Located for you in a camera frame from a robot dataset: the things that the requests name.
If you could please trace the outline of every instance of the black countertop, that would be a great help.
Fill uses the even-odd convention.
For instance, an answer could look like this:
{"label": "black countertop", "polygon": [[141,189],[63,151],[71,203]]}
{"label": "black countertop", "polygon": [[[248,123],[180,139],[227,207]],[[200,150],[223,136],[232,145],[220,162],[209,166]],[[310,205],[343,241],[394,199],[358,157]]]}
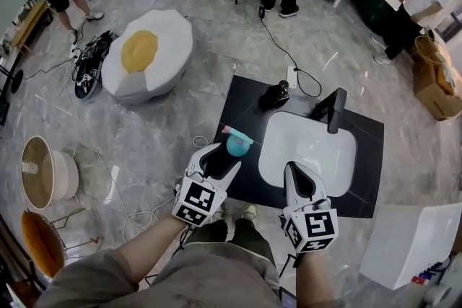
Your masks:
{"label": "black countertop", "polygon": [[[287,205],[284,190],[268,184],[258,170],[266,125],[269,117],[280,110],[307,117],[319,100],[291,92],[290,99],[284,106],[262,110],[258,99],[269,86],[263,82],[234,76],[214,141],[227,139],[227,135],[221,131],[223,126],[228,125],[245,133],[255,143],[241,158],[230,156],[223,146],[208,161],[206,176],[218,176],[232,163],[241,161],[242,167],[227,190],[228,196],[262,206],[284,208]],[[340,197],[330,197],[331,205],[341,217],[372,218],[382,170],[384,126],[376,120],[345,110],[339,127],[356,138],[357,155],[349,191]]]}

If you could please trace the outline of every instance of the black wheel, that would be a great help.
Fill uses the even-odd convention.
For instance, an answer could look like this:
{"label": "black wheel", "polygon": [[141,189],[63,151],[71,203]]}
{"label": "black wheel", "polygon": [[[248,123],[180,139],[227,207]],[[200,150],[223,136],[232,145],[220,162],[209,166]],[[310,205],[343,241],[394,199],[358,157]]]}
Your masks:
{"label": "black wheel", "polygon": [[14,75],[13,80],[12,80],[12,93],[13,94],[16,93],[16,91],[19,89],[23,76],[24,76],[24,72],[22,71],[22,69],[20,69],[17,72],[17,74]]}

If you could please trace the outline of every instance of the egg-shaped cushion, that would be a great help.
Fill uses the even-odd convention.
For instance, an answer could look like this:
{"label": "egg-shaped cushion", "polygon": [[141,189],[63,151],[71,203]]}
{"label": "egg-shaped cushion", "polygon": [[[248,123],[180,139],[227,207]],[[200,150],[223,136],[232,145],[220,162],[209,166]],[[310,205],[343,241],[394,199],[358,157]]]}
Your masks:
{"label": "egg-shaped cushion", "polygon": [[[147,12],[130,22],[110,45],[101,71],[103,86],[115,98],[127,102],[164,94],[178,83],[192,49],[192,27],[181,14],[175,10]],[[135,61],[134,56],[142,61]]]}

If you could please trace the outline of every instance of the power strip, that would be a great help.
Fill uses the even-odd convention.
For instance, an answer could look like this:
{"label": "power strip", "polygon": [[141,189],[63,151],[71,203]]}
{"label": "power strip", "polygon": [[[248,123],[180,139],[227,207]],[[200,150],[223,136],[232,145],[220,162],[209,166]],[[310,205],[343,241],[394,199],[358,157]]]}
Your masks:
{"label": "power strip", "polygon": [[287,66],[287,82],[289,82],[289,89],[297,88],[298,71],[294,66]]}

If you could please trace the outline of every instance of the marble floor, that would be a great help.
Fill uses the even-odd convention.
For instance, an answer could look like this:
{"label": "marble floor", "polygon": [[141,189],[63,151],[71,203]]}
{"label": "marble floor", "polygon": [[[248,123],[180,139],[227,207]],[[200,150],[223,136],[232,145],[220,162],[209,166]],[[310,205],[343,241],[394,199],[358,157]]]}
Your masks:
{"label": "marble floor", "polygon": [[[23,82],[11,96],[6,125],[0,127],[0,212],[19,240],[21,213],[31,208],[19,179],[19,161],[29,137],[42,135],[53,148],[75,153],[81,175],[77,198],[52,203],[43,212],[57,219],[85,208],[62,230],[64,241],[74,245],[101,236],[104,242],[99,247],[117,247],[123,242],[126,211],[153,209],[173,196],[175,180],[195,150],[192,138],[214,135],[233,75],[277,83],[291,63],[260,23],[259,0],[239,0],[238,5],[234,0],[94,0],[90,4],[104,11],[105,17],[84,25],[81,47],[107,29],[122,33],[130,21],[150,9],[177,9],[193,25],[193,62],[170,94],[134,106],[115,102],[103,90],[89,101],[78,101],[72,81],[64,88],[69,78],[66,65]],[[456,201],[460,120],[437,123],[417,101],[409,57],[399,56],[392,66],[373,61],[377,50],[351,0],[343,0],[337,9],[332,7],[333,0],[298,0],[298,4],[297,17],[282,19],[272,12],[264,21],[299,67],[323,85],[321,98],[343,87],[348,91],[348,109],[385,124],[378,204],[431,206]],[[82,14],[75,8],[70,14],[75,25],[82,25]],[[35,53],[22,61],[25,76],[67,59],[67,34],[57,20],[36,38],[32,49]],[[312,81],[300,80],[306,91],[318,93]],[[108,171],[116,177],[123,202]],[[239,202],[227,202],[236,213]],[[156,214],[168,214],[171,204]],[[292,248],[279,228],[279,211],[265,207],[258,211],[257,228],[269,240],[281,268]],[[145,224],[149,217],[139,214],[132,218],[133,224]],[[351,307],[414,306],[422,295],[418,286],[389,291],[358,273],[372,226],[372,219],[339,219],[339,238],[325,253],[336,297]],[[131,223],[124,231],[126,239],[137,233]],[[70,255],[96,249],[87,245]],[[291,268],[282,284],[295,291]]]}

